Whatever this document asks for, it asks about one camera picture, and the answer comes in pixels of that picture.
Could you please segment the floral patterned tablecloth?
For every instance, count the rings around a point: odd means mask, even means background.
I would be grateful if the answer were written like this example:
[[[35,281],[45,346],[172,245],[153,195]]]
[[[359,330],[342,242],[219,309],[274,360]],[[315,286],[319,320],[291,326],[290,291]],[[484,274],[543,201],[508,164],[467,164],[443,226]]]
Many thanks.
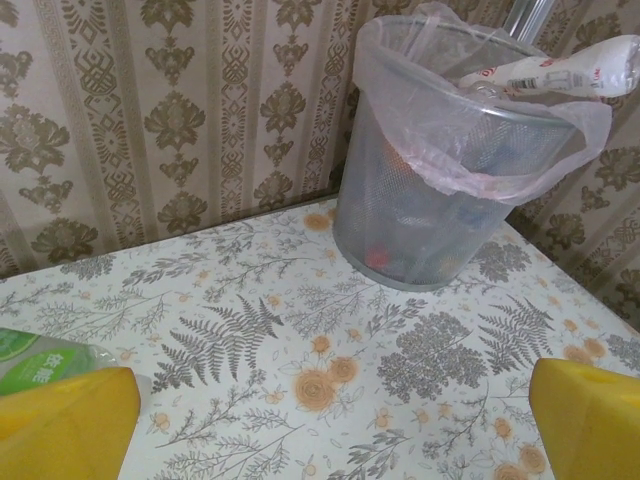
[[[418,293],[355,270],[333,216],[325,201],[0,280],[0,326],[152,381],[119,480],[553,480],[535,362],[640,377],[640,334],[511,228]]]

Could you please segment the aluminium frame post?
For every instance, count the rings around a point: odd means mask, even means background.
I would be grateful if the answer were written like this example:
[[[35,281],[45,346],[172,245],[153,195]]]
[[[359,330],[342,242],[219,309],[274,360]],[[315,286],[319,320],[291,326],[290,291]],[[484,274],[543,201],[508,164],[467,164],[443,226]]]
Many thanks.
[[[555,0],[514,0],[503,29],[514,39],[532,45]]]

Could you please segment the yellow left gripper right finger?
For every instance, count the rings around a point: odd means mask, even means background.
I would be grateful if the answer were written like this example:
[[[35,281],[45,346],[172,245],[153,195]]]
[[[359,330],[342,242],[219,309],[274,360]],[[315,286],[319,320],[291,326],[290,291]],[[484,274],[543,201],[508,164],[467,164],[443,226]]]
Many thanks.
[[[640,480],[639,378],[542,358],[529,404],[555,480]]]

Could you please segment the green label plastic bottle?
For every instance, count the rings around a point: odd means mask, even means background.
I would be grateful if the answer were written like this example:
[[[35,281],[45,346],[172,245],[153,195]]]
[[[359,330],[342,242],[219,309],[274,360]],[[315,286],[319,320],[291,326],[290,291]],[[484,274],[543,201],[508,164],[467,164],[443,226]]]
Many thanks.
[[[94,344],[0,328],[0,397],[118,365]]]

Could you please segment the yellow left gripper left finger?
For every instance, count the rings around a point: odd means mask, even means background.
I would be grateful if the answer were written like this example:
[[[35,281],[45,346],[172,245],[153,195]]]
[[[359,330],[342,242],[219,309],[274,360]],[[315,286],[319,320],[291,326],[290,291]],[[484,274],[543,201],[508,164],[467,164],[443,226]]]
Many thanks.
[[[0,480],[118,480],[140,415],[126,367],[0,397]]]

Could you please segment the clear plastic bin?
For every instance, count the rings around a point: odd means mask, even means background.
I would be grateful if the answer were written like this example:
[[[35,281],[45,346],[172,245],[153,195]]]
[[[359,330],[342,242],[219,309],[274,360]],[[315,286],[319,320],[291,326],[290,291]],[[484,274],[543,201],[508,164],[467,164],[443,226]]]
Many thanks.
[[[365,24],[353,78],[360,97],[339,191],[334,237],[384,285],[428,291],[455,277],[514,208],[505,189],[547,171],[574,134],[463,76],[533,50],[500,31],[432,13]]]

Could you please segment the translucent pink bin liner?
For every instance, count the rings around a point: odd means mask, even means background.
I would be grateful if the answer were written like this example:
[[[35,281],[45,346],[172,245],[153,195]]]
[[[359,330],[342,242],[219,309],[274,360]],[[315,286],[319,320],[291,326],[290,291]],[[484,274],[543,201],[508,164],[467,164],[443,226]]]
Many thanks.
[[[556,94],[510,99],[459,86],[535,49],[437,3],[365,23],[353,80],[403,169],[437,191],[517,206],[604,149],[611,108]]]

